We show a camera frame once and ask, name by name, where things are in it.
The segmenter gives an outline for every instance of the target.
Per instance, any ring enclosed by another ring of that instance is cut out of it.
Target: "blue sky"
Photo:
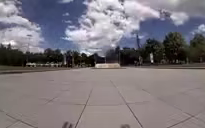
[[[205,34],[205,0],[203,3],[161,0],[159,5],[153,0],[147,0],[147,4],[146,0],[104,1],[11,0],[4,3],[4,8],[8,9],[0,11],[0,26],[6,26],[0,27],[0,41],[8,44],[12,40],[23,50],[29,41],[33,51],[50,47],[92,53],[117,45],[135,47],[134,31],[139,31],[142,42],[147,38],[163,40],[173,31],[181,32],[187,40],[193,32]],[[159,9],[171,12],[172,16],[161,20]],[[5,15],[8,21],[2,20]]]

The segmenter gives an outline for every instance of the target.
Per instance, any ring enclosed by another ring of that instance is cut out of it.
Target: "paved plaza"
[[[205,70],[0,75],[0,128],[205,128]]]

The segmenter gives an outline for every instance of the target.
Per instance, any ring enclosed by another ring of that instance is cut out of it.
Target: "treeline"
[[[120,50],[121,63],[134,64],[139,61],[139,56],[143,63],[150,63],[151,53],[156,64],[202,63],[205,62],[205,36],[196,34],[188,43],[178,32],[169,33],[162,42],[148,39],[138,50]]]
[[[45,49],[43,53],[23,53],[13,49],[10,45],[0,45],[0,65],[25,66],[31,63],[64,63],[65,66],[94,66],[95,63],[119,62],[121,65],[133,65],[140,61],[150,63],[150,54],[153,54],[156,64],[182,64],[190,62],[205,62],[205,36],[196,34],[190,42],[178,32],[166,35],[163,41],[148,39],[138,49],[119,47],[108,50],[106,57],[97,54],[87,56],[77,51]]]
[[[73,65],[94,65],[94,56],[87,56],[85,53],[80,54],[77,51],[67,51],[62,53],[61,50],[45,49],[43,53],[22,52],[13,49],[11,45],[0,45],[0,65],[8,66],[26,66],[27,63],[62,63],[63,66]]]

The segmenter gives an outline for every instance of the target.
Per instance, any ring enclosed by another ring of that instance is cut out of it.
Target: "street lamp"
[[[28,39],[29,39],[29,41],[30,41],[32,35],[28,34],[27,37],[28,37]],[[26,63],[28,63],[28,61],[29,61],[29,52],[30,52],[30,42],[29,42],[29,41],[28,41],[28,43],[27,43]]]

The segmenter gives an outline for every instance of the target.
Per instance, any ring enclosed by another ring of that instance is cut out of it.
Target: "tree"
[[[155,40],[155,39],[148,39],[144,46],[145,48],[145,56],[148,57],[150,53],[153,53],[155,63],[160,63],[163,59],[164,49],[163,45]]]
[[[178,60],[186,60],[182,56],[186,53],[184,37],[178,32],[170,32],[163,41],[165,55],[170,63],[177,63]]]
[[[202,34],[196,34],[190,41],[189,55],[193,61],[205,61],[205,37]]]

